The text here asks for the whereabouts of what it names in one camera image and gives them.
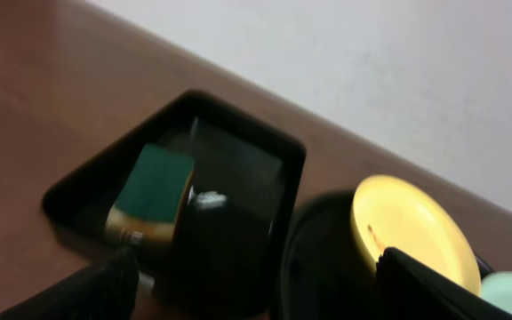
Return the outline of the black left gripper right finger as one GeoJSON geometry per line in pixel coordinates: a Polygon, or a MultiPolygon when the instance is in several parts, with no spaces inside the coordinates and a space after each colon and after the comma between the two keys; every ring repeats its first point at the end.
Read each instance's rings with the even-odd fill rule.
{"type": "Polygon", "coordinates": [[[395,319],[512,319],[395,247],[387,248],[376,264],[376,288],[395,319]]]}

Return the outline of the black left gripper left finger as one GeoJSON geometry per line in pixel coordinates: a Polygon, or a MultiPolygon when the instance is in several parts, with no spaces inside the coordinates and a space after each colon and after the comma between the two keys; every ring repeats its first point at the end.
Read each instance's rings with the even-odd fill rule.
{"type": "Polygon", "coordinates": [[[109,260],[83,268],[0,312],[0,320],[129,320],[138,282],[135,254],[123,248],[109,260]]]}

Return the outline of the green and yellow sponge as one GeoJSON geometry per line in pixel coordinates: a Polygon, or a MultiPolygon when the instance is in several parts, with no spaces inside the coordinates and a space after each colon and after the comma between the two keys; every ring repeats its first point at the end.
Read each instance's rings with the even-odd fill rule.
{"type": "Polygon", "coordinates": [[[132,245],[171,243],[194,170],[193,157],[145,145],[108,212],[106,236],[132,245]]]}

